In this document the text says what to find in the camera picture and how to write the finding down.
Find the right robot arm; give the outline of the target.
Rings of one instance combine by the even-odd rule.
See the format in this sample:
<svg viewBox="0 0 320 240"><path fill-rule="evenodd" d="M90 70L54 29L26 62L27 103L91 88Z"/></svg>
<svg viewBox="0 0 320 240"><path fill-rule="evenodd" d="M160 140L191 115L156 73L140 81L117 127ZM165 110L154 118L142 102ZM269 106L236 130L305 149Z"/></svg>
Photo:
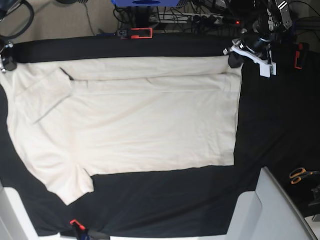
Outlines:
<svg viewBox="0 0 320 240"><path fill-rule="evenodd" d="M14 47L13 40L23 35L32 25L35 18L35 11L27 0L1 0L0 1L0 22L5 20L13 20L17 17L20 9L28 12L27 20L13 30L9 35L0 34L0 72L5 74L17 68L16 62L13 60L11 49Z"/></svg>

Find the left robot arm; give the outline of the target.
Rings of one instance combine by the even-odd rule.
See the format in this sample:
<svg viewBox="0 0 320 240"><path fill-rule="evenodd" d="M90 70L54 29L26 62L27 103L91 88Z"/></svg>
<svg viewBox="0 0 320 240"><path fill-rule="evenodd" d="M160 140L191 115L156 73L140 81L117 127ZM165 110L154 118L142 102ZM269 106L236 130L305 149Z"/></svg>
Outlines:
<svg viewBox="0 0 320 240"><path fill-rule="evenodd" d="M289 2L286 0L269 0L263 13L247 28L240 31L240 37L232 41L223 54L228 56L232 69L242 66L244 58L259 65L259 74L270 78L277 74L277 64L273 61L272 44L280 42L292 28Z"/></svg>

